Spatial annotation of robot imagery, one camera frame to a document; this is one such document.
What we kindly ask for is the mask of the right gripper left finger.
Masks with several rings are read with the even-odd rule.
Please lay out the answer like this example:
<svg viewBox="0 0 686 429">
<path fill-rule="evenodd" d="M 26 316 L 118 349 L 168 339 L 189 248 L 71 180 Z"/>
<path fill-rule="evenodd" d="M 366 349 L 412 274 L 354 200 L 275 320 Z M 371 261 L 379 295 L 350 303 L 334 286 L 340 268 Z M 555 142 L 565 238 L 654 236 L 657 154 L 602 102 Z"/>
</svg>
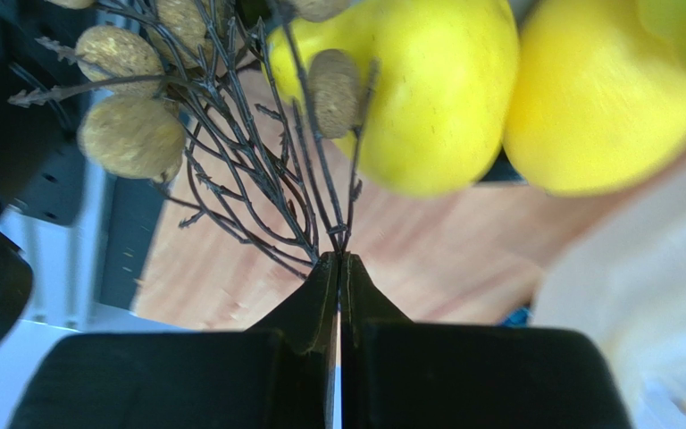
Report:
<svg viewBox="0 0 686 429">
<path fill-rule="evenodd" d="M 338 257 L 243 331 L 92 332 L 42 360 L 12 428 L 330 428 Z"/>
</svg>

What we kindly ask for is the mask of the translucent white plastic bag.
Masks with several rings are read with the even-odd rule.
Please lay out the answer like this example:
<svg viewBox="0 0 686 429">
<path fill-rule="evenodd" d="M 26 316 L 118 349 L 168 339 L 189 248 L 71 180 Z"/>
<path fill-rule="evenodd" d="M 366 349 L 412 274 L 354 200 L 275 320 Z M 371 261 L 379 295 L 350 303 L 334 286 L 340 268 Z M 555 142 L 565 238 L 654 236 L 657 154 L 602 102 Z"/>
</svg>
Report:
<svg viewBox="0 0 686 429">
<path fill-rule="evenodd" d="M 686 428 L 686 170 L 560 257 L 529 322 L 589 337 L 635 427 Z"/>
</svg>

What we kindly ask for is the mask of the yellow fake lemon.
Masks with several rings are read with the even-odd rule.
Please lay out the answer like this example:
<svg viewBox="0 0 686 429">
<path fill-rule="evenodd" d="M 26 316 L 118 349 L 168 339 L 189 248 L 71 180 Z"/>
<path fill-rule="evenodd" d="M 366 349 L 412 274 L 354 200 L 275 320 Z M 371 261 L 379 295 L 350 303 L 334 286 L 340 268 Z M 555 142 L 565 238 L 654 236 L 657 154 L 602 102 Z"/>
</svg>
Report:
<svg viewBox="0 0 686 429">
<path fill-rule="evenodd" d="M 540 1 L 523 25 L 504 149 L 553 195 L 638 184 L 686 149 L 686 65 L 636 1 Z"/>
</svg>

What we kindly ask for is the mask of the yellow fake pear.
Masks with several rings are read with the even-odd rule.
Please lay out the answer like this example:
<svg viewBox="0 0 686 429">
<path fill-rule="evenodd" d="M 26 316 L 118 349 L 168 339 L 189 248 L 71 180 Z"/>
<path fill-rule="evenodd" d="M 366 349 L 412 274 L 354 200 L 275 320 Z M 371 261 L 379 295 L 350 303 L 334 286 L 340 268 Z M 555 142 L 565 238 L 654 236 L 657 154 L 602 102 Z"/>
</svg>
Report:
<svg viewBox="0 0 686 429">
<path fill-rule="evenodd" d="M 315 23 L 296 18 L 266 39 L 277 89 L 300 100 L 298 63 L 338 49 L 366 80 L 379 64 L 364 134 L 337 139 L 359 171 L 410 197 L 482 178 L 501 149 L 519 41 L 506 1 L 361 1 Z"/>
</svg>

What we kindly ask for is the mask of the blue patterned cloth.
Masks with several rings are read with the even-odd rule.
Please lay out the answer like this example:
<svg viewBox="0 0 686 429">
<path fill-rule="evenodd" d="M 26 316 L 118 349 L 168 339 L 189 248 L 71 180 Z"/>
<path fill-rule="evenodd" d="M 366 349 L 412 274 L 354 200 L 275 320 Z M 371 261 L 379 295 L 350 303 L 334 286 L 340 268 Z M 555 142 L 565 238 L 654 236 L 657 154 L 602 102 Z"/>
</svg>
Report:
<svg viewBox="0 0 686 429">
<path fill-rule="evenodd" d="M 498 325 L 512 328 L 526 327 L 530 317 L 531 308 L 522 306 L 509 313 Z"/>
</svg>

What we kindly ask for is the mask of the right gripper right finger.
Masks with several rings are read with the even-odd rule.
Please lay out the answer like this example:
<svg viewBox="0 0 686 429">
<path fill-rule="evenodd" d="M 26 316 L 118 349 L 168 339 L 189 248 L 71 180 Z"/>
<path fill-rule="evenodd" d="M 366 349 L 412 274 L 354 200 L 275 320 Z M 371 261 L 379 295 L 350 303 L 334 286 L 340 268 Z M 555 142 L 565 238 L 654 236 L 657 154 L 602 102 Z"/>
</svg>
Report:
<svg viewBox="0 0 686 429">
<path fill-rule="evenodd" d="M 628 428 L 585 335 L 410 320 L 360 257 L 339 262 L 346 428 Z"/>
</svg>

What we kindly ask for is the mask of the brown fake grapes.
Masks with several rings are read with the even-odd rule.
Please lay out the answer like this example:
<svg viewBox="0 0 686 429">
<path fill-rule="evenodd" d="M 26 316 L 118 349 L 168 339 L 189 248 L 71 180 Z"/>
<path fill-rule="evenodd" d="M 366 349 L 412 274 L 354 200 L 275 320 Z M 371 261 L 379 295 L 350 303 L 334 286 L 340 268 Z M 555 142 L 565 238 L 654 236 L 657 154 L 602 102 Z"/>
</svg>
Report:
<svg viewBox="0 0 686 429">
<path fill-rule="evenodd" d="M 57 104 L 107 89 L 78 128 L 82 153 L 107 172 L 161 185 L 185 166 L 189 186 L 207 187 L 221 204 L 202 198 L 196 218 L 207 216 L 230 236 L 258 248 L 295 276 L 331 255 L 347 253 L 354 210 L 342 207 L 325 159 L 322 119 L 310 76 L 298 71 L 301 98 L 250 105 L 240 76 L 267 74 L 272 91 L 279 74 L 270 60 L 263 21 L 247 27 L 232 1 L 68 1 L 68 9 L 96 9 L 138 23 L 133 32 L 111 25 L 84 30 L 75 46 L 42 37 L 39 44 L 77 65 L 86 82 L 34 88 L 11 105 Z"/>
</svg>

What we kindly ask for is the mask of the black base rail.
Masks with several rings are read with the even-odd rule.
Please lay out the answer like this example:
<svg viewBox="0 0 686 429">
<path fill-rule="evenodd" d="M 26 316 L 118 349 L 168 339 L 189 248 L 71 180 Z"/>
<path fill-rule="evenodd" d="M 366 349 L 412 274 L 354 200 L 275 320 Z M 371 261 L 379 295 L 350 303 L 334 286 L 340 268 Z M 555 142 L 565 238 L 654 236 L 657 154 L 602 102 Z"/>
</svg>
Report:
<svg viewBox="0 0 686 429">
<path fill-rule="evenodd" d="M 83 81 L 76 66 L 58 61 L 39 44 L 41 38 L 71 46 L 90 26 L 121 23 L 120 17 L 93 8 L 0 1 L 0 216 L 13 205 L 47 223 L 68 227 L 77 222 L 88 166 L 77 149 L 76 130 L 89 95 L 29 108 L 11 105 L 9 98 L 21 90 Z M 13 258 L 0 240 L 0 291 L 13 272 Z"/>
</svg>

